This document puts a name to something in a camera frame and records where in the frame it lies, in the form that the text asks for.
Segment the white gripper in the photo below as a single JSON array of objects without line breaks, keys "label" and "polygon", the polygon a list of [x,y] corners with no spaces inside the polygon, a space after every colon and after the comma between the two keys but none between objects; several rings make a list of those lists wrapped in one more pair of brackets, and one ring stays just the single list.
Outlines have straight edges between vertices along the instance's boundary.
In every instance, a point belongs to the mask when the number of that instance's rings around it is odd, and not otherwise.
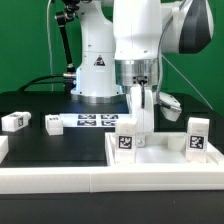
[{"label": "white gripper", "polygon": [[141,88],[140,85],[130,88],[127,95],[129,114],[137,120],[137,147],[146,145],[146,136],[154,131],[154,102],[153,94],[149,87]]}]

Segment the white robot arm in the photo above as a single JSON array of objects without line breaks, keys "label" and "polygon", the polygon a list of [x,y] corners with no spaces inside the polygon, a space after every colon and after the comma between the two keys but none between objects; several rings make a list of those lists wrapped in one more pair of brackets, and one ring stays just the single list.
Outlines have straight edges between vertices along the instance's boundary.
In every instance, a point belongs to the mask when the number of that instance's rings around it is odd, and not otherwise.
[{"label": "white robot arm", "polygon": [[154,106],[178,119],[180,104],[161,92],[162,54],[196,54],[211,41],[208,0],[80,0],[82,63],[74,99],[88,103],[127,100],[136,121],[135,145],[154,132]]}]

